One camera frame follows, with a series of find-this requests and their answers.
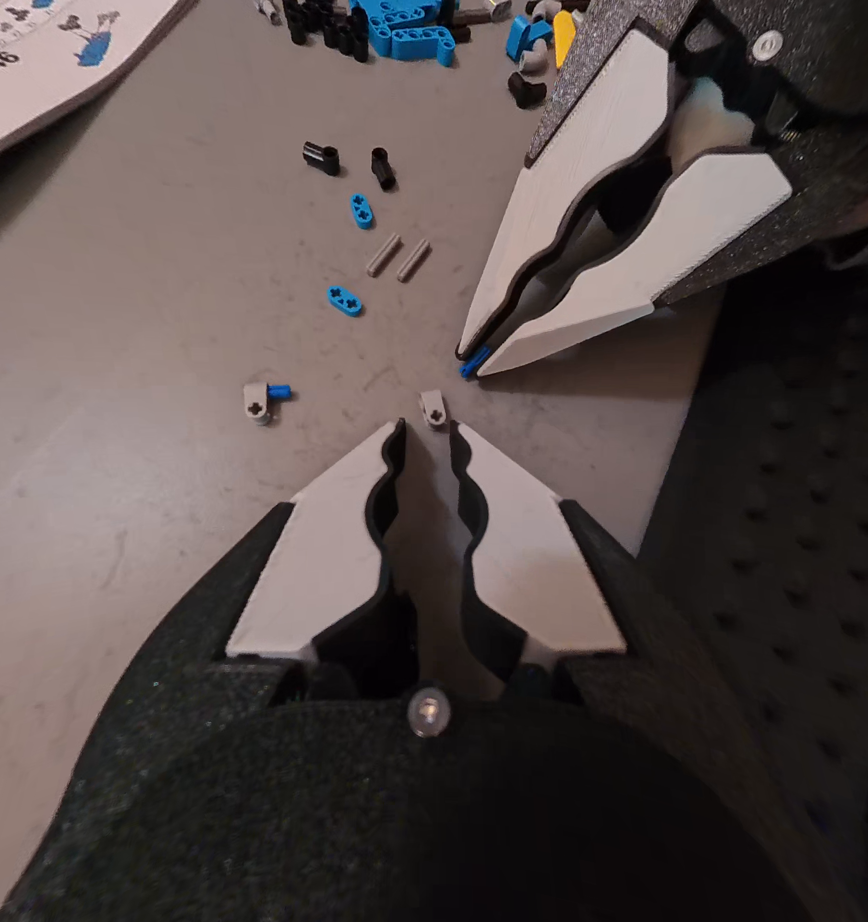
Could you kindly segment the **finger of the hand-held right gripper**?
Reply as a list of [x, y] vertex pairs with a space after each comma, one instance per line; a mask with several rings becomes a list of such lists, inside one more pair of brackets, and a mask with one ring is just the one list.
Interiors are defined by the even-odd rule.
[[458, 343], [470, 358], [486, 329], [513, 310], [526, 285], [564, 247], [579, 204], [652, 144], [670, 114], [668, 53], [632, 29], [586, 88], [530, 167], [520, 170]]
[[581, 271], [558, 304], [514, 330], [478, 375], [497, 375], [564, 352], [650, 315], [654, 301], [792, 194], [768, 153], [694, 159], [662, 191], [641, 230]]

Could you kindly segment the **grey desk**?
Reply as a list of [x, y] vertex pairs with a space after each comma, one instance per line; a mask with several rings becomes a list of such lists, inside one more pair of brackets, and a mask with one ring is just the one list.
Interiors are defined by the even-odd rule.
[[[251, 2], [200, 2], [109, 95], [0, 158], [0, 905], [152, 629], [387, 421], [409, 427], [387, 538], [422, 676], [497, 695], [463, 643], [467, 532], [421, 391], [638, 551], [723, 292], [461, 380], [454, 349], [539, 119], [509, 97], [507, 31], [475, 28], [450, 68], [356, 63], [292, 44]], [[337, 147], [337, 177], [307, 141]], [[360, 316], [330, 306], [333, 285]], [[243, 407], [261, 381], [293, 391], [265, 426]]]

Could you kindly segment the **open instruction booklet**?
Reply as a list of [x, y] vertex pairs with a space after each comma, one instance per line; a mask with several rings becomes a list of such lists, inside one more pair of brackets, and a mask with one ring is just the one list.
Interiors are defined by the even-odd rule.
[[0, 155], [133, 69], [190, 1], [0, 1]]

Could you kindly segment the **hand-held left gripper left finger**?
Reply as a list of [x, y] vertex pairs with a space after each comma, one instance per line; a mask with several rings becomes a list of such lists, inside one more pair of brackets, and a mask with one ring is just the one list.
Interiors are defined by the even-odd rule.
[[399, 513], [404, 419], [371, 433], [285, 505], [288, 518], [226, 644], [228, 659], [345, 669], [360, 692], [417, 680], [417, 612], [385, 537]]

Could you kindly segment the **pile of small building pieces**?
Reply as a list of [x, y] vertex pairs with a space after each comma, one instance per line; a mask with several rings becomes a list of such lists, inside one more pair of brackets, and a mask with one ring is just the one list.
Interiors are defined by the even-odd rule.
[[[471, 39], [474, 25], [509, 17], [511, 2], [254, 2], [273, 26], [285, 26], [299, 46], [319, 36], [325, 47], [359, 63], [370, 52], [380, 58], [414, 62], [435, 60], [451, 67], [456, 46]], [[514, 63], [508, 89], [520, 109], [534, 109], [547, 94], [543, 82], [527, 75], [543, 73], [551, 54], [560, 69], [590, 2], [526, 2], [512, 19], [506, 54]]]

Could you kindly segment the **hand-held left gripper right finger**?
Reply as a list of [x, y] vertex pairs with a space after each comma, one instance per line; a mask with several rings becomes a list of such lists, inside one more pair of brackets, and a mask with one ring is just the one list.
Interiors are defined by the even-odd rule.
[[476, 661], [508, 683], [627, 639], [563, 511], [563, 499], [468, 424], [450, 426], [463, 552], [461, 625]]

